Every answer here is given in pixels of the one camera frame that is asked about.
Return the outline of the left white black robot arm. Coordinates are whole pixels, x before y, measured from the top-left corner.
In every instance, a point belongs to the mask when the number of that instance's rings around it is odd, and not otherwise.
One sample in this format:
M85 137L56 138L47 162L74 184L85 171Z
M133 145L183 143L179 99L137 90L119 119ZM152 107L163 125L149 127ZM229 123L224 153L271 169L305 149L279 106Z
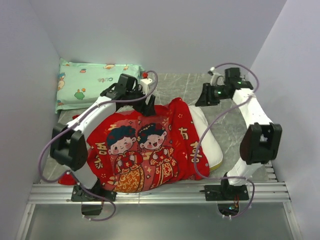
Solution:
M80 116L67 124L58 123L53 128L49 155L60 165L67 167L89 201L102 199L103 190L87 163L88 137L107 117L124 106L131 106L143 116L154 116L156 97L153 91L157 84L156 74L149 78L148 72L145 72L143 78L137 80L122 73L118 81L104 89Z

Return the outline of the cream yellow foam pillow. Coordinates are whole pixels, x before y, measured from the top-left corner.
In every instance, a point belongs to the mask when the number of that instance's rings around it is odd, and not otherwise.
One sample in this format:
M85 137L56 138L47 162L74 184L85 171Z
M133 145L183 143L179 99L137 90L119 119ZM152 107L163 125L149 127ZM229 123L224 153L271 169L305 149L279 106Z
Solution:
M189 105L188 108L195 126L195 130L200 138L209 126L209 123L200 107ZM201 147L208 161L209 171L212 172L219 168L223 161L223 152L211 130L208 130L204 136L201 142Z

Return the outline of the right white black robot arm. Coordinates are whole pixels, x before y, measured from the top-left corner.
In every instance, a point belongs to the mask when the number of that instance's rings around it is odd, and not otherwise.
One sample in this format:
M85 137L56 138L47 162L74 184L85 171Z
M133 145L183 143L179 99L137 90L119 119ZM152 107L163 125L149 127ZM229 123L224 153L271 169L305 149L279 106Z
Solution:
M240 69L248 68L239 63L228 63L224 74L211 67L208 74L211 82L204 83L202 92L195 103L197 107L216 106L222 100L231 99L234 109L239 109L247 130L239 146L240 158L233 168L222 177L220 194L226 200L238 194L238 186L245 185L252 174L262 165L277 157L282 126L275 124L265 114L257 100L256 92L260 86L241 77Z

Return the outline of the red patterned pillowcase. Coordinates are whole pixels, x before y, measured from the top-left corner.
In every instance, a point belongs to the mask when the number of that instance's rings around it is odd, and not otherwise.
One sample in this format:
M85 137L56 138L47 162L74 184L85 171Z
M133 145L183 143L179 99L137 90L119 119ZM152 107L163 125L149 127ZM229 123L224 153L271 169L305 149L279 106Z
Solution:
M144 192L210 174L189 105L178 97L155 112L114 113L91 133L87 164L103 189Z

